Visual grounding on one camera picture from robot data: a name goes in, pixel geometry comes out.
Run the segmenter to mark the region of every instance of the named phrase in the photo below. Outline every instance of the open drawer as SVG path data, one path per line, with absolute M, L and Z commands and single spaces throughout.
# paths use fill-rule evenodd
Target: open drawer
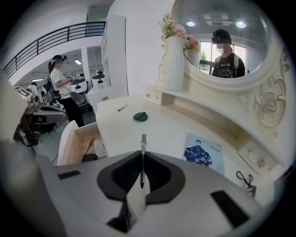
M 92 139 L 86 154 L 97 154 L 98 158 L 106 156 L 97 123 L 79 128 L 75 120 L 71 121 L 62 133 L 57 165 L 80 164 Z

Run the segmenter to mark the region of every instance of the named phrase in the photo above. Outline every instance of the person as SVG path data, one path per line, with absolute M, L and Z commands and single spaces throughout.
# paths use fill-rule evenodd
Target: person
M 232 52 L 231 37 L 226 30 L 216 30 L 213 33 L 212 43 L 217 44 L 217 50 L 222 55 L 215 59 L 212 76 L 235 78 L 245 75 L 245 65 L 240 57 Z
M 29 91 L 32 92 L 33 94 L 38 95 L 38 88 L 37 88 L 37 83 L 36 82 L 32 82 L 31 85 L 29 85 L 27 87 L 27 89 L 29 89 Z
M 49 103 L 48 96 L 47 96 L 47 94 L 44 91 L 41 92 L 41 97 L 43 99 L 43 103 L 45 105 L 48 105 L 48 103 Z
M 52 87 L 55 91 L 59 91 L 61 99 L 58 100 L 59 103 L 64 105 L 68 119 L 70 121 L 75 120 L 79 127 L 84 126 L 83 117 L 78 105 L 70 96 L 70 91 L 68 88 L 68 83 L 73 81 L 72 78 L 66 79 L 60 72 L 63 68 L 63 58 L 61 55 L 55 55 L 49 62 L 49 76 L 51 80 Z

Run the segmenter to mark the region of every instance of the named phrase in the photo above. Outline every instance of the poster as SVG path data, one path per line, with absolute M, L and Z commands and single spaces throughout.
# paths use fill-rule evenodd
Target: poster
M 209 167 L 224 176 L 222 146 L 189 133 L 186 140 L 184 160 Z

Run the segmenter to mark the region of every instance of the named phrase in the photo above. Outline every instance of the window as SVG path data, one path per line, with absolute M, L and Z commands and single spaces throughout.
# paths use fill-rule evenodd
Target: window
M 207 61 L 204 63 L 200 63 L 199 69 L 211 75 L 213 72 L 213 66 L 215 59 L 219 57 L 221 54 L 217 51 L 217 45 L 212 44 L 212 42 L 200 42 L 200 60 Z M 245 64 L 247 61 L 247 48 L 240 47 L 237 45 L 231 45 L 233 52 L 239 56 Z
M 211 61 L 211 55 L 212 55 L 212 43 L 201 42 L 200 43 L 200 60 Z M 199 69 L 206 74 L 210 74 L 210 65 L 208 64 L 200 64 Z

